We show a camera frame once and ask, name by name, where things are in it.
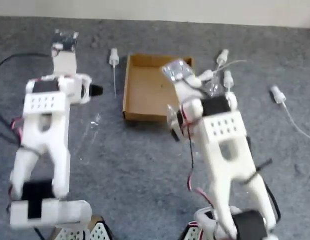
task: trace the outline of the red wire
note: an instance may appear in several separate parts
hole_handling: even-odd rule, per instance
[[[202,240],[203,239],[203,235],[204,235],[204,231],[201,229],[200,232],[199,232],[198,240]]]
[[[11,121],[11,123],[10,123],[10,128],[11,128],[12,130],[15,130],[14,127],[15,127],[16,122],[19,121],[19,120],[21,120],[22,118],[23,118],[22,116],[15,117],[15,118]],[[17,133],[18,136],[19,136],[19,141],[21,141],[22,131],[21,131],[21,128],[20,128],[20,127],[17,129],[17,132],[16,132],[16,133]]]
[[[191,141],[191,135],[190,135],[189,126],[197,123],[198,119],[194,120],[193,122],[188,122],[186,114],[185,114],[184,109],[183,109],[183,106],[181,106],[181,114],[182,114],[182,116],[183,116],[183,118],[185,119],[185,122],[186,122],[184,128],[187,127],[188,138],[189,138],[189,141]],[[200,194],[201,196],[203,196],[205,198],[205,200],[211,205],[211,207],[213,207],[213,204],[212,204],[211,200],[208,198],[208,196],[204,193],[204,191],[201,188],[197,187],[197,188],[195,188],[195,191],[192,190],[192,187],[191,187],[191,177],[192,177],[193,171],[194,171],[194,167],[193,167],[193,164],[192,164],[190,173],[189,173],[188,178],[187,178],[187,189],[189,191],[191,191],[191,192],[196,192],[196,193]]]

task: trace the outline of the cardboard tray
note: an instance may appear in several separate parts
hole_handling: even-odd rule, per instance
[[[178,106],[174,86],[160,71],[177,56],[134,54],[128,56],[123,115],[126,120],[166,121],[167,104]],[[182,57],[191,67],[194,60]]]

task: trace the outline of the robotic arm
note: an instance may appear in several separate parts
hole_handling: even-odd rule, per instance
[[[52,43],[54,72],[32,79],[26,85],[23,131],[10,175],[13,201],[10,225],[72,228],[85,231],[92,210],[86,201],[62,201],[69,191],[70,153],[68,125],[70,106],[85,104],[102,94],[86,74],[76,72],[75,49],[78,33],[56,31]],[[30,180],[42,154],[54,164],[53,179]]]
[[[270,234],[276,226],[275,214],[264,181],[256,173],[235,95],[227,92],[207,97],[200,89],[201,81],[180,59],[163,66],[162,72],[174,85],[180,103],[177,111],[168,106],[167,123],[172,136],[177,141],[191,138],[200,147],[211,183],[213,217],[202,214],[206,209],[198,211],[198,226],[210,240],[216,236],[233,240],[276,239]],[[228,147],[230,158],[222,155],[221,144]],[[246,191],[258,210],[231,210],[232,180],[246,182]],[[220,226],[219,234],[215,234],[215,226]]]

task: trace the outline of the white wall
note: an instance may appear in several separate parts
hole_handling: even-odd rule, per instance
[[[0,16],[310,28],[310,0],[0,0]]]

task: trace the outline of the gray carpet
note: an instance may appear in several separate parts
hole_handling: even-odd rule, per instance
[[[310,140],[296,132],[286,114],[271,102],[267,88],[277,84],[297,124],[310,134],[310,30],[222,24],[154,21],[73,20],[0,17],[0,60],[16,52],[50,51],[55,28],[79,31],[78,72],[104,86],[104,95],[73,107],[70,115],[70,199],[90,202],[119,240],[176,240],[206,203],[186,189],[190,169],[187,144],[173,141],[165,125],[126,124],[122,97],[129,53],[191,55],[196,71],[213,67],[222,48],[231,67],[234,92],[252,138],[256,163],[274,164],[263,176],[283,214],[276,234],[283,240],[310,240]],[[109,49],[121,57],[114,98]],[[48,59],[14,59],[0,68],[0,111],[8,118],[22,111],[27,80],[52,72]],[[9,173],[16,147],[0,139],[0,239],[37,239],[32,230],[11,230],[5,213]],[[205,168],[196,155],[193,184],[208,188]],[[45,158],[38,177],[49,175]],[[247,193],[234,185],[231,204],[246,208]]]

